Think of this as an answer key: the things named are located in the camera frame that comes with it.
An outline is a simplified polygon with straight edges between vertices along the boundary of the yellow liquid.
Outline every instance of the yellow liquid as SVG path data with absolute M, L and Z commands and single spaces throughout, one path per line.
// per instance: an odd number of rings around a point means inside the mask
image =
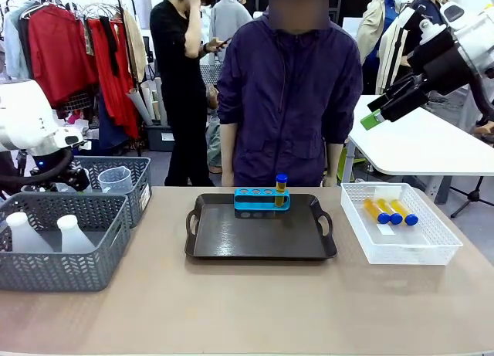
M 393 207 L 393 209 L 400 213 L 403 218 L 406 218 L 407 215 L 410 215 L 411 213 L 400 203 L 399 200 L 394 200 L 391 202 L 391 207 Z
M 282 184 L 280 182 L 276 182 L 276 192 L 285 192 L 286 184 Z M 285 195 L 284 196 L 275 196 L 275 207 L 283 207 L 285 204 Z
M 377 206 L 385 211 L 388 215 L 393 215 L 394 213 L 396 213 L 384 199 L 378 199 Z
M 364 208 L 376 221 L 380 215 L 386 213 L 383 209 L 379 208 L 379 206 L 376 203 L 372 202 L 370 199 L 364 200 Z

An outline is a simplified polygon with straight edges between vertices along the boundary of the purple jacket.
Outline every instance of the purple jacket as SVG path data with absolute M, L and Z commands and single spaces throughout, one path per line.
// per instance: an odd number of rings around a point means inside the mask
M 301 36 L 272 29 L 269 15 L 244 25 L 227 48 L 218 81 L 222 124 L 239 124 L 235 186 L 319 186 L 324 141 L 343 144 L 362 93 L 355 41 L 340 27 Z

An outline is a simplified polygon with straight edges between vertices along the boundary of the tray handle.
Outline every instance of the tray handle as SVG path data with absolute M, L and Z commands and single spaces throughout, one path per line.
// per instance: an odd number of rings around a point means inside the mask
M 195 226 L 196 232 L 192 232 L 192 229 L 191 229 L 191 221 L 192 221 L 192 217 L 194 217 L 194 216 L 197 220 L 199 220 L 199 217 L 197 217 L 195 210 L 190 211 L 187 215 L 187 219 L 185 220 L 185 228 L 187 229 L 187 235 L 188 236 L 195 235 L 195 233 L 197 232 L 198 224 Z
M 333 220 L 331 219 L 331 216 L 323 210 L 320 211 L 319 217 L 317 217 L 317 219 L 316 219 L 317 220 L 317 228 L 319 229 L 321 235 L 324 236 L 323 227 L 321 226 L 321 224 L 319 222 L 319 219 L 321 217 L 324 217 L 327 220 L 327 224 L 329 226 L 329 232 L 327 235 L 328 236 L 333 235 Z

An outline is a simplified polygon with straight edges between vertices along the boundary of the gray plastic basket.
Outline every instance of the gray plastic basket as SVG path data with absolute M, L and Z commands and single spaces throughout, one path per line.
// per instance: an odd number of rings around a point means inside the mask
M 140 221 L 147 203 L 152 196 L 150 158 L 144 157 L 74 157 L 75 165 L 87 169 L 90 173 L 91 187 L 100 190 L 98 175 L 110 168 L 124 166 L 132 172 L 132 191 L 126 196 L 129 198 L 128 219 L 130 228 L 134 228 Z
M 125 195 L 22 192 L 0 207 L 0 290 L 35 292 L 99 291 L 108 286 L 130 239 Z M 5 219 L 24 212 L 54 253 L 13 253 Z M 87 254 L 61 253 L 56 222 L 76 215 L 95 245 Z
M 216 84 L 219 79 L 219 74 L 222 72 L 222 65 L 202 65 L 201 75 L 205 84 Z

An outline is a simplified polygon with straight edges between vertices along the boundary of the smartphone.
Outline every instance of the smartphone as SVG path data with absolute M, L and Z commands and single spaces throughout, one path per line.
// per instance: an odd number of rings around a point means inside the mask
M 224 42 L 223 42 L 221 45 L 219 45 L 219 46 L 220 46 L 221 48 L 225 47 L 225 46 L 228 44 L 228 42 L 230 42 L 230 41 L 232 40 L 232 38 L 233 38 L 233 37 L 228 38 L 226 41 L 224 41 Z

